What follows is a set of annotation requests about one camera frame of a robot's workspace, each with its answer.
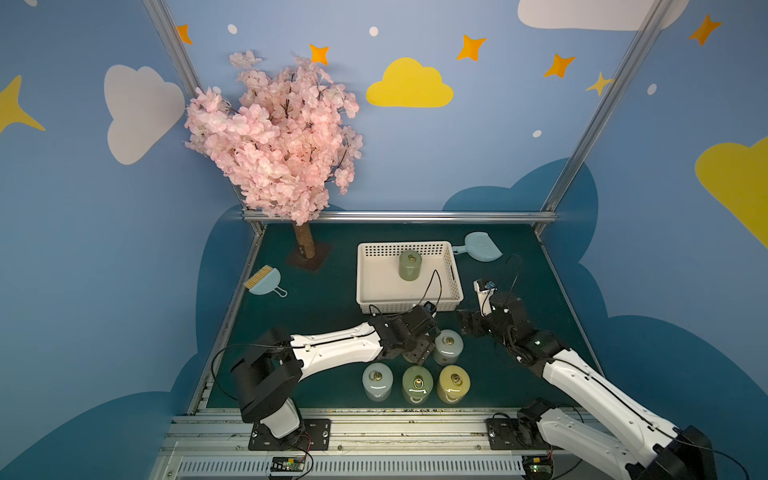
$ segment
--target white cloud decal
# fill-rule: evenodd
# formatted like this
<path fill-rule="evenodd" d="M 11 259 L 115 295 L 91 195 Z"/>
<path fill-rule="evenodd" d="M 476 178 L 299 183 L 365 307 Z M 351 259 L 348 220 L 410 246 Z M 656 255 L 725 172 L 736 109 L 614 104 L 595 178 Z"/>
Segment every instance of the white cloud decal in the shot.
<path fill-rule="evenodd" d="M 104 76 L 112 115 L 107 143 L 123 165 L 135 164 L 184 114 L 184 94 L 155 70 L 112 65 Z"/>
<path fill-rule="evenodd" d="M 518 17 L 533 28 L 638 30 L 654 0 L 520 0 Z M 688 6 L 674 0 L 662 26 L 672 25 Z"/>

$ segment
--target dark blue cloud mural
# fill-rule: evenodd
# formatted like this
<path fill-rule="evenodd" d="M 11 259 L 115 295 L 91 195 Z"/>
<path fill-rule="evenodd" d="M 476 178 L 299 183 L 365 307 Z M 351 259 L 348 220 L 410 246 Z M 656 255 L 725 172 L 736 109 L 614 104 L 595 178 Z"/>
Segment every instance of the dark blue cloud mural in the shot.
<path fill-rule="evenodd" d="M 768 468 L 761 454 L 768 396 L 742 369 L 679 326 L 648 316 L 608 316 L 600 287 L 579 263 L 598 219 L 598 191 L 586 165 L 558 216 L 542 239 L 606 377 L 678 426 L 695 425 L 753 475 Z M 717 458 L 717 467 L 719 478 L 743 478 L 727 459 Z"/>
<path fill-rule="evenodd" d="M 243 222 L 240 206 L 225 212 L 211 230 L 197 278 L 197 353 L 170 392 L 124 396 L 78 415 L 0 470 L 0 480 L 147 478 L 171 417 L 187 410 L 252 242 L 253 229 Z M 55 408 L 57 399 L 49 402 Z"/>
<path fill-rule="evenodd" d="M 566 160 L 563 158 L 542 165 L 509 188 L 486 186 L 464 189 L 453 194 L 442 209 L 445 212 L 539 211 Z"/>

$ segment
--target ventilation grille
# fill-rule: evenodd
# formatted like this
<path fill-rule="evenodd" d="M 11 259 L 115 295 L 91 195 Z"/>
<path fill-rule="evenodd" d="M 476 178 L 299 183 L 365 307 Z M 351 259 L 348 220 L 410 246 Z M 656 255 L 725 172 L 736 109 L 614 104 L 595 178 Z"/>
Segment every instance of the ventilation grille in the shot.
<path fill-rule="evenodd" d="M 200 480 L 226 478 L 263 478 L 269 474 L 270 457 L 245 459 L 243 457 L 185 458 L 179 465 L 177 479 Z M 352 477 L 360 475 L 386 475 L 429 477 L 450 475 L 504 476 L 523 475 L 522 458 L 518 455 L 491 455 L 478 458 L 472 455 L 425 455 L 424 457 L 391 455 L 365 455 L 356 458 L 317 458 L 313 477 Z"/>
<path fill-rule="evenodd" d="M 407 475 L 488 475 L 521 474 L 522 464 L 519 459 L 507 460 L 318 460 L 313 471 L 318 473 L 332 472 L 335 474 L 360 473 L 399 473 Z"/>
<path fill-rule="evenodd" d="M 238 474 L 264 473 L 269 470 L 269 463 L 266 459 L 246 460 L 237 457 L 234 458 L 197 458 L 184 460 L 179 464 L 179 471 L 176 478 L 200 478 L 207 477 L 214 473 L 223 473 L 223 476 L 239 476 Z"/>

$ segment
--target blue wall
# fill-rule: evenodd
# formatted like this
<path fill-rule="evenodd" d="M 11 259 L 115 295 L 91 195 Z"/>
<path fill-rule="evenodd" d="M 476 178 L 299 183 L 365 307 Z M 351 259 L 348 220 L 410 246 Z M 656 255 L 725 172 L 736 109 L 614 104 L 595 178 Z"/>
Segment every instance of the blue wall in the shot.
<path fill-rule="evenodd" d="M 112 65 L 179 83 L 141 0 L 3 2 L 0 42 L 45 127 L 0 132 L 0 478 L 145 478 L 253 231 L 183 120 L 136 164 L 108 148 Z"/>
<path fill-rule="evenodd" d="M 329 65 L 321 66 L 356 94 L 360 112 L 344 119 L 364 143 L 349 193 L 329 189 L 330 203 L 345 210 L 539 210 L 531 198 L 546 197 L 558 171 L 547 169 L 520 197 L 504 190 L 571 154 L 599 101 L 586 89 L 600 72 L 611 77 L 634 36 L 532 28 L 509 0 L 168 5 L 177 25 L 189 25 L 192 45 L 185 46 L 203 85 L 218 86 L 234 104 L 244 86 L 228 61 L 233 52 L 252 49 L 264 59 L 256 68 L 274 74 L 293 65 L 292 53 L 308 57 L 310 44 L 329 46 Z M 456 60 L 464 35 L 487 38 L 478 61 Z M 563 78 L 545 78 L 555 54 L 576 59 Z M 401 57 L 437 68 L 454 91 L 451 103 L 371 105 L 366 90 Z M 535 131 L 541 136 L 533 137 Z M 478 189 L 483 193 L 474 195 Z"/>
<path fill-rule="evenodd" d="M 702 46 L 689 37 L 707 14 L 722 25 Z M 611 381 L 696 425 L 753 478 L 768 468 L 768 250 L 695 165 L 715 144 L 768 136 L 766 15 L 757 0 L 691 2 L 542 236 Z M 726 459 L 718 467 L 743 477 Z"/>

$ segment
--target dark green table surface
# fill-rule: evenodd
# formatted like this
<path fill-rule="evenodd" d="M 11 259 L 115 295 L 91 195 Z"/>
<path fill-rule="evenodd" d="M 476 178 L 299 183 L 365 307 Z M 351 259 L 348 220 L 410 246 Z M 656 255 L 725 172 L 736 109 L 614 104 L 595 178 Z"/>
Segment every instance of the dark green table surface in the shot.
<path fill-rule="evenodd" d="M 254 342 L 265 330 L 274 326 L 283 326 L 288 333 L 327 333 L 350 328 L 369 318 L 361 313 L 356 302 L 359 243 L 447 240 L 451 245 L 463 245 L 467 233 L 479 230 L 488 232 L 504 255 L 489 263 L 473 260 L 466 253 L 456 257 L 464 290 L 464 301 L 459 308 L 478 309 L 477 296 L 472 289 L 472 281 L 478 278 L 490 278 L 500 288 L 509 288 L 515 276 L 517 260 L 505 261 L 510 254 L 516 253 L 523 259 L 523 266 L 515 292 L 525 301 L 531 320 L 539 329 L 548 329 L 560 336 L 592 364 L 586 343 L 529 225 L 317 223 L 312 225 L 315 241 L 331 243 L 333 250 L 323 268 L 318 273 L 311 273 L 285 264 L 296 245 L 292 226 L 270 224 L 253 273 L 263 265 L 279 269 L 283 276 L 280 286 L 288 290 L 289 295 L 282 299 L 274 293 L 264 296 L 245 293 L 229 344 Z M 455 312 L 439 313 L 437 323 L 441 329 L 459 330 Z M 464 352 L 457 365 L 467 371 L 472 387 L 457 407 L 521 407 L 537 397 L 552 402 L 573 403 L 563 392 L 517 365 L 503 348 L 494 346 L 490 338 L 466 336 L 464 344 Z M 218 379 L 229 393 L 234 393 L 229 368 L 244 348 L 233 347 L 223 354 Z M 400 381 L 411 364 L 402 357 L 383 362 L 395 375 L 392 394 L 384 402 L 373 402 L 366 396 L 361 381 L 362 371 L 367 365 L 364 363 L 340 366 L 304 379 L 296 387 L 293 399 L 303 408 L 410 407 L 402 397 Z M 436 386 L 442 367 L 432 358 L 424 366 L 432 373 Z M 237 403 L 214 387 L 207 406 L 236 408 Z M 448 407 L 435 393 L 421 406 Z"/>

